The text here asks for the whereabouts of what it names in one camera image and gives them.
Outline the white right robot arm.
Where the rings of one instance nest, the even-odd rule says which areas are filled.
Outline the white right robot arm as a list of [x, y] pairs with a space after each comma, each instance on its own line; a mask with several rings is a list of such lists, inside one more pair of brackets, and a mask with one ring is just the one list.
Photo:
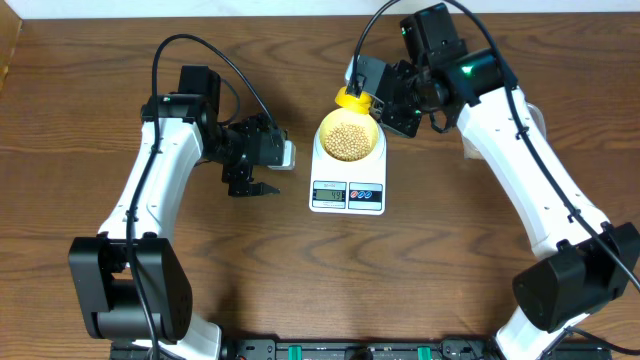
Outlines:
[[408, 59], [395, 64], [356, 53], [347, 81], [368, 94], [378, 120], [414, 137], [437, 113], [436, 132], [457, 129], [488, 163], [516, 209], [536, 263], [512, 282], [517, 307], [493, 338], [500, 359], [540, 359], [580, 323], [637, 286], [639, 233], [613, 225], [580, 190], [532, 118], [497, 43], [470, 52], [450, 3], [402, 20]]

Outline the yellow plastic scoop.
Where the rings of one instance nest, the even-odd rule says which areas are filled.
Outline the yellow plastic scoop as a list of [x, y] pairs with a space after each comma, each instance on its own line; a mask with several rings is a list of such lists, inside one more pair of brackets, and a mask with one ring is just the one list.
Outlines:
[[359, 96], [351, 95], [347, 92], [347, 87], [343, 86], [335, 97], [335, 103], [357, 114], [368, 114], [373, 103], [372, 97], [366, 92]]

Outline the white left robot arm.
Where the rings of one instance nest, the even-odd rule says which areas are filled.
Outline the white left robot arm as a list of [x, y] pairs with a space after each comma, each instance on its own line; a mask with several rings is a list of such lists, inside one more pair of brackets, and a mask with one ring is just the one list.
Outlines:
[[69, 265], [93, 338], [130, 341], [149, 359], [217, 359], [221, 328], [197, 315], [173, 249], [177, 213], [196, 164], [223, 167], [232, 197], [277, 193], [255, 166], [291, 170], [296, 148], [263, 115], [224, 126], [217, 95], [170, 93], [141, 113], [142, 142], [125, 189], [93, 237], [77, 237]]

